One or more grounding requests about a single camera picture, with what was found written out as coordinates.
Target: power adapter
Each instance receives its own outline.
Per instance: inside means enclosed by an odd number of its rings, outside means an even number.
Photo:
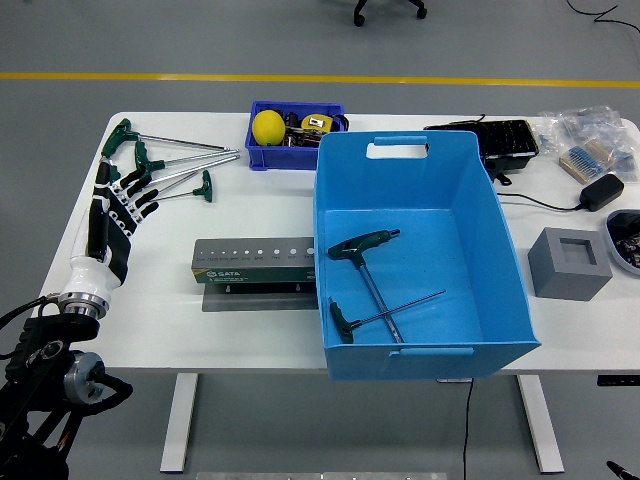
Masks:
[[[582,192],[580,192],[580,208],[596,212],[622,195],[623,189],[624,183],[613,173],[607,173],[582,189]]]

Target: robotic hand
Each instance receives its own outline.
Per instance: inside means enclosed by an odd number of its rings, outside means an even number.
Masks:
[[[86,416],[126,400],[132,387],[108,375],[95,353],[71,350],[71,343],[92,340],[98,320],[109,309],[111,293],[123,284],[131,251],[130,237],[144,218],[158,208],[157,191],[141,194],[151,178],[136,170],[111,184],[111,165],[102,159],[91,206],[85,212],[71,255],[72,274],[59,295],[41,297],[0,319],[0,329],[35,307],[10,359],[7,383],[0,390],[0,478],[66,480],[66,458]],[[57,303],[59,314],[43,315]],[[101,399],[104,387],[114,393]],[[35,433],[29,433],[29,412],[48,412]],[[68,415],[58,442],[44,444]]]

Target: bowl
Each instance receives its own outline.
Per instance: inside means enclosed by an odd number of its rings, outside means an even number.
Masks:
[[[626,252],[621,240],[631,236],[638,238],[638,246],[635,252]],[[626,271],[634,275],[640,275],[640,268],[634,266],[630,257],[633,253],[638,255],[637,265],[640,265],[640,210],[616,210],[607,217],[605,222],[605,243],[613,259]]]

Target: metal plate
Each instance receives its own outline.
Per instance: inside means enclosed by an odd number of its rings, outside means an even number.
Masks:
[[[325,472],[242,473],[200,472],[196,480],[447,480],[446,473],[416,472]]]
[[[316,285],[300,283],[207,284],[203,312],[256,310],[315,310]]]

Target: blue plastic bin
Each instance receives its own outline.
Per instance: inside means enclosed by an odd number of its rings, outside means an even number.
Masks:
[[[423,158],[369,158],[375,145],[429,145]],[[315,266],[322,335],[334,380],[484,377],[540,345],[502,208],[470,132],[345,132],[319,149],[314,197]],[[342,343],[329,297],[348,321],[379,313],[360,273],[327,250],[378,230],[400,229],[366,250],[405,343],[383,319]]]
[[[251,133],[255,116],[263,110],[280,110],[284,115],[294,112],[302,120],[307,115],[344,115],[344,105],[340,103],[297,103],[257,100],[251,106],[251,117],[244,146],[249,151],[249,168],[268,170],[315,170],[318,164],[316,147],[263,147],[256,143]]]

